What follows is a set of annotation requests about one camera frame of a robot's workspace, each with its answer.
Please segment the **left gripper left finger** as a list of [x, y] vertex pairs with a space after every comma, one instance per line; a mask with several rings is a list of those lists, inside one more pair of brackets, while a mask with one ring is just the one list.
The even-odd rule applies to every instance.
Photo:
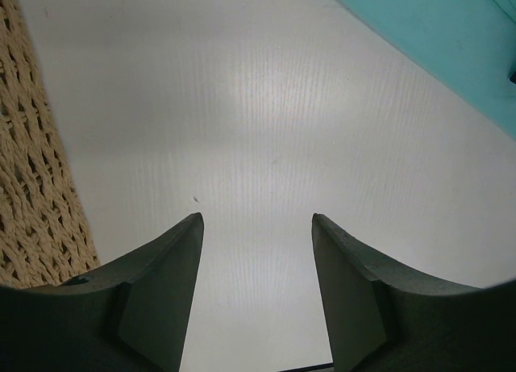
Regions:
[[193, 213], [59, 286], [1, 289], [4, 371], [177, 371], [202, 254]]

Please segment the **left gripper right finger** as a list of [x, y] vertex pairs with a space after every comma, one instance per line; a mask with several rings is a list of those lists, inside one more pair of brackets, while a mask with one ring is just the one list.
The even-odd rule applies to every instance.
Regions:
[[476, 288], [425, 274], [312, 219], [337, 371], [512, 371], [515, 284]]

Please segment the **teal t shirt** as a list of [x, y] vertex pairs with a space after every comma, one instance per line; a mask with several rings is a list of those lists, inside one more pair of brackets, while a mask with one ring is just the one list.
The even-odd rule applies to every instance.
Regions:
[[515, 0], [337, 1], [515, 135]]

